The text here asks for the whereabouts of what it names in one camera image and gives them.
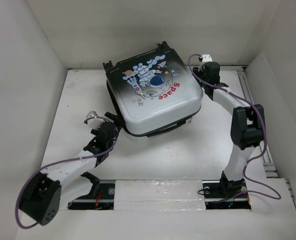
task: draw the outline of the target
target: box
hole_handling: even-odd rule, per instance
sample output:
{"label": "box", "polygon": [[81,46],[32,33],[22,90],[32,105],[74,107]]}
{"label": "box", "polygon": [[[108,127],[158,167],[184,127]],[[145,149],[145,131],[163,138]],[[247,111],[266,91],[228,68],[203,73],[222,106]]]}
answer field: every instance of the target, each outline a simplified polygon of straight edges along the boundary
{"label": "box", "polygon": [[135,137],[176,129],[201,108],[203,90],[165,41],[115,66],[103,65],[116,112]]}

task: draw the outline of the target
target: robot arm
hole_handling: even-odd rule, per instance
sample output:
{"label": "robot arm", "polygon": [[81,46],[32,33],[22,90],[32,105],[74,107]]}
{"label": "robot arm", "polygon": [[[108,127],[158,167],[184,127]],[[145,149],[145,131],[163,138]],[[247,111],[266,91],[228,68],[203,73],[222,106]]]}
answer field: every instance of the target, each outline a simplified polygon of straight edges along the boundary
{"label": "robot arm", "polygon": [[[95,112],[92,115],[95,116],[90,118],[94,120],[103,119],[97,117]],[[35,174],[19,196],[19,209],[42,226],[55,217],[61,206],[66,206],[83,195],[95,197],[98,194],[100,179],[87,171],[97,167],[108,157],[120,128],[112,121],[93,124],[89,120],[86,123],[95,128],[91,130],[95,137],[77,157],[65,160],[58,167],[46,167]]]}
{"label": "robot arm", "polygon": [[[220,104],[232,115],[231,139],[233,149],[230,160],[223,170],[220,183],[215,191],[221,192],[222,197],[231,197],[244,186],[243,169],[250,159],[255,147],[263,140],[263,130],[258,116],[244,101],[231,96],[229,87],[220,82],[220,65],[212,62],[210,55],[202,55],[199,67],[193,68],[193,72],[206,84],[198,82],[204,88],[205,94],[214,102]],[[261,105],[255,105],[264,120],[264,109]]]}

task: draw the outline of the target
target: rocket illustration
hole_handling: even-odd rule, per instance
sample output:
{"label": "rocket illustration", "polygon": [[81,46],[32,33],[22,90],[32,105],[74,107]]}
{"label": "rocket illustration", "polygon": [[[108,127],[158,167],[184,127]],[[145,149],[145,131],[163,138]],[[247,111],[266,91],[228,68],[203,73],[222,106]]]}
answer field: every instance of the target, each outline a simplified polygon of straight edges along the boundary
{"label": "rocket illustration", "polygon": [[133,89],[136,91],[138,95],[145,99],[143,91],[141,90],[141,87],[137,83],[137,79],[135,77],[130,78],[130,80],[127,80],[127,82],[133,87]]}
{"label": "rocket illustration", "polygon": [[163,67],[165,67],[165,65],[166,65],[166,62],[167,62],[167,61],[163,61],[163,62],[159,63],[159,64],[158,64],[158,66],[157,66],[157,68],[159,68],[159,69],[160,69],[160,68],[163,68]]}

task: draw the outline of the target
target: wire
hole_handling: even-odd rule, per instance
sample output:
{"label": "wire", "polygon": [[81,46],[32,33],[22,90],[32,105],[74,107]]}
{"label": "wire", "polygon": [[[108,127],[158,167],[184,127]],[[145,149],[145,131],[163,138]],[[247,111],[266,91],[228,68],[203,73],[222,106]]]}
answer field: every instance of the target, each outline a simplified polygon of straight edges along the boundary
{"label": "wire", "polygon": [[98,207],[98,205],[99,205],[99,201],[100,201],[102,195],[103,195],[103,190],[101,189],[101,191],[100,191],[100,193],[99,193],[99,197],[97,198],[97,200],[96,200],[96,202],[95,202],[95,208],[94,208],[95,210],[97,209],[97,207]]}
{"label": "wire", "polygon": [[199,190],[199,191],[198,191],[198,194],[201,195],[201,196],[204,196],[204,188],[201,189],[201,190]]}
{"label": "wire", "polygon": [[[93,117],[89,117],[87,118],[84,123],[86,124],[87,121],[91,120],[91,119],[102,119],[104,121],[107,121],[107,122],[112,122],[112,120],[106,118],[106,117],[101,117],[101,116],[93,116]],[[116,145],[117,143],[117,139],[118,137],[115,138],[112,146],[107,149],[106,151],[103,151],[101,153],[98,153],[98,154],[95,154],[95,155],[91,155],[91,156],[83,156],[83,157],[74,157],[74,158],[69,158],[69,159],[66,159],[66,160],[61,160],[61,161],[56,161],[56,162],[53,162],[53,163],[49,163],[45,166],[42,166],[41,168],[37,169],[29,178],[28,180],[25,182],[25,184],[23,185],[22,189],[20,190],[19,192],[19,195],[17,197],[17,201],[16,201],[16,205],[15,205],[15,209],[14,209],[14,216],[15,216],[15,219],[16,219],[16,222],[18,224],[18,226],[22,229],[31,229],[33,228],[34,226],[36,226],[38,223],[35,222],[34,224],[30,225],[30,226],[24,226],[21,221],[20,221],[20,218],[19,218],[19,204],[20,204],[20,200],[22,198],[22,195],[23,195],[23,191],[25,190],[25,188],[27,187],[27,185],[29,184],[29,182],[42,170],[48,168],[48,167],[51,167],[51,166],[54,166],[54,165],[57,165],[57,164],[63,164],[63,163],[69,163],[69,162],[72,162],[72,161],[80,161],[80,160],[84,160],[84,159],[91,159],[91,158],[97,158],[97,157],[100,157],[102,155],[105,155],[106,153],[110,152],[113,150],[114,146]]]}
{"label": "wire", "polygon": [[252,102],[250,102],[250,101],[248,101],[248,100],[246,100],[246,99],[244,99],[244,98],[242,98],[242,97],[240,97],[240,96],[238,96],[238,95],[235,95],[233,92],[227,91],[225,88],[222,88],[222,87],[219,87],[219,86],[212,85],[212,84],[210,84],[210,83],[208,83],[208,82],[206,82],[206,81],[203,81],[201,78],[199,78],[199,77],[193,72],[193,70],[192,70],[191,59],[192,59],[193,57],[201,57],[201,55],[200,55],[200,54],[197,54],[197,53],[196,53],[196,54],[192,54],[191,56],[189,56],[189,59],[188,59],[188,66],[189,66],[189,69],[190,69],[192,75],[193,75],[198,81],[200,81],[202,84],[207,85],[207,86],[209,86],[209,87],[212,87],[212,88],[215,88],[215,89],[222,90],[222,91],[228,93],[229,95],[233,96],[234,98],[239,99],[239,100],[241,100],[241,101],[243,101],[243,102],[249,104],[250,107],[253,109],[253,111],[257,114],[257,116],[258,116],[258,118],[259,118],[259,122],[260,122],[260,124],[261,124],[261,126],[262,126],[263,139],[264,139],[264,147],[263,147],[262,152],[261,152],[259,155],[257,155],[257,156],[255,156],[255,157],[253,157],[253,158],[251,158],[251,159],[249,159],[249,160],[246,161],[246,164],[245,164],[245,166],[244,166],[244,168],[243,168],[243,176],[244,176],[244,178],[245,178],[246,180],[248,180],[248,181],[250,181],[250,182],[253,182],[253,183],[256,183],[256,184],[260,184],[260,185],[262,185],[262,186],[264,186],[264,187],[266,187],[266,188],[269,188],[270,190],[272,190],[273,192],[275,192],[275,193],[278,195],[278,196],[272,196],[272,195],[268,195],[268,194],[265,194],[265,193],[263,193],[263,192],[259,192],[259,191],[246,190],[246,191],[242,191],[242,192],[240,192],[240,193],[237,193],[237,194],[235,194],[235,195],[232,196],[232,197],[229,197],[229,198],[226,198],[226,199],[222,199],[222,200],[220,200],[220,201],[214,201],[213,203],[216,203],[216,204],[223,203],[223,202],[226,202],[226,201],[228,201],[228,200],[234,199],[234,198],[236,198],[237,196],[240,196],[240,195],[242,195],[242,194],[248,194],[248,193],[259,194],[259,195],[263,195],[263,196],[268,197],[268,198],[272,198],[272,199],[280,200],[280,199],[282,198],[281,195],[280,195],[279,192],[276,191],[273,187],[271,187],[271,186],[269,186],[269,185],[267,185],[267,184],[265,184],[265,183],[263,183],[263,182],[259,182],[259,181],[257,181],[257,180],[251,179],[251,178],[249,178],[249,177],[246,175],[246,170],[247,170],[248,164],[249,164],[250,162],[252,162],[253,160],[255,160],[255,159],[259,159],[259,158],[261,158],[261,157],[266,153],[266,151],[267,151],[267,147],[268,147],[267,132],[266,132],[266,128],[265,128],[264,121],[263,121],[263,119],[262,119],[262,117],[261,117],[259,111],[258,111],[257,108],[253,105]]}
{"label": "wire", "polygon": [[247,198],[247,200],[248,200],[248,202],[249,202],[249,205],[251,205],[251,204],[250,204],[249,194],[245,193],[244,196],[246,196],[246,198]]}

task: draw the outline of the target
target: white connector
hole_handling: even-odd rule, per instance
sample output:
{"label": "white connector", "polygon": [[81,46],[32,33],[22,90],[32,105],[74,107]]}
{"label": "white connector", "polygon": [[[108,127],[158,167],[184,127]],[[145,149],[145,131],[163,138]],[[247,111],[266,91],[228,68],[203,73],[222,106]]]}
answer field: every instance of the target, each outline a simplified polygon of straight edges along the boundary
{"label": "white connector", "polygon": [[93,118],[87,121],[87,125],[88,127],[90,127],[91,129],[97,129],[100,127],[100,125],[102,124],[102,122],[104,120],[96,118],[98,116],[98,114],[95,111],[90,111],[87,115],[87,119],[88,118]]}
{"label": "white connector", "polygon": [[247,191],[247,190],[248,190],[247,187],[242,186],[242,188],[241,188],[241,191],[242,191],[242,192],[245,192],[245,191]]}
{"label": "white connector", "polygon": [[210,54],[203,54],[201,57],[199,57],[199,60],[201,62],[199,65],[199,71],[201,70],[203,64],[208,63],[208,62],[213,62]]}

